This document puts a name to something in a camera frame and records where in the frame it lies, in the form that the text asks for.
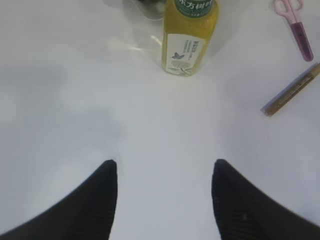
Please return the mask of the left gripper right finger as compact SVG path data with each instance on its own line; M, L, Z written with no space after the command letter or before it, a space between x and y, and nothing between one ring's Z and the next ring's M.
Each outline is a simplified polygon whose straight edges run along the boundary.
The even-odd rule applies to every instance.
M218 159L211 184L215 221L223 240L318 240L320 227L258 189Z

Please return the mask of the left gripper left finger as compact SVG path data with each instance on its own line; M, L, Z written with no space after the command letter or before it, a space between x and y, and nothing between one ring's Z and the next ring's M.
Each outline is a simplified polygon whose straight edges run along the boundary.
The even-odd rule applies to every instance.
M104 161L81 185L2 240L107 240L118 197L117 164Z

